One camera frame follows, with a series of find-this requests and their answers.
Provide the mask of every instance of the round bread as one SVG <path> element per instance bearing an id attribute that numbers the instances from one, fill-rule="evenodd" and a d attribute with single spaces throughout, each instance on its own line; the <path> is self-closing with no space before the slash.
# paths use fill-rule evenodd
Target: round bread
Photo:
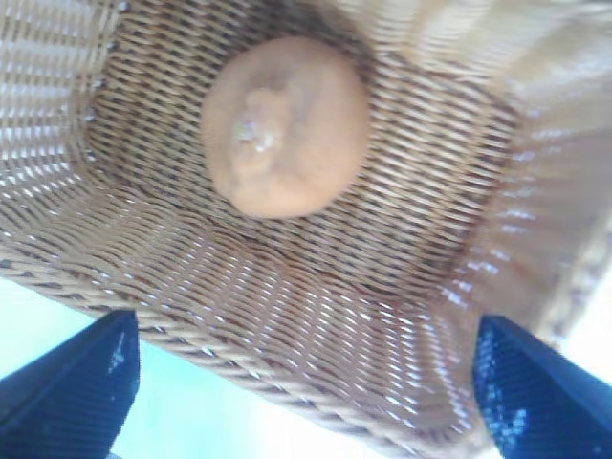
<path id="1" fill-rule="evenodd" d="M 308 38 L 279 38 L 219 73 L 201 122 L 219 194 L 251 217 L 297 217 L 326 207 L 358 174 L 368 96 L 339 52 Z"/>

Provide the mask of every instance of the woven rattan texture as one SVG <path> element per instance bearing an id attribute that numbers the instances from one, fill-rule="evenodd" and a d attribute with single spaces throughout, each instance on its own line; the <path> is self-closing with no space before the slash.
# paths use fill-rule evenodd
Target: woven rattan texture
<path id="1" fill-rule="evenodd" d="M 604 265 L 612 48 L 595 4 L 7 11 L 0 273 L 94 313 L 138 307 L 148 339 L 384 452 L 472 457 L 479 315 L 562 335 Z M 200 104 L 232 56 L 289 33 L 357 63 L 371 145 L 322 213 L 254 221 L 210 187 Z"/>

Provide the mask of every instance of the wicker basket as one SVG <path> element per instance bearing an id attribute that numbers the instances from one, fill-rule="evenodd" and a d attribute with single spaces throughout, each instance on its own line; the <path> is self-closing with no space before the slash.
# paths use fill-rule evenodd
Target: wicker basket
<path id="1" fill-rule="evenodd" d="M 608 6 L 540 0 L 4 0 L 0 273 L 390 455 L 473 457 L 474 331 L 557 343 L 610 252 Z M 302 34 L 359 65 L 373 133 L 323 212 L 244 218 L 200 105 Z"/>

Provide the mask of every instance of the woven basket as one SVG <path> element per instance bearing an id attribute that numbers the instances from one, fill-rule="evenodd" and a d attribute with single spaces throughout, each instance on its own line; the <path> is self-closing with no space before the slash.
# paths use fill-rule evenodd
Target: woven basket
<path id="1" fill-rule="evenodd" d="M 390 455 L 473 457 L 475 329 L 558 344 L 610 253 L 608 6 L 4 0 L 0 273 Z M 361 175 L 316 215 L 212 189 L 219 69 L 300 34 L 371 92 Z"/>

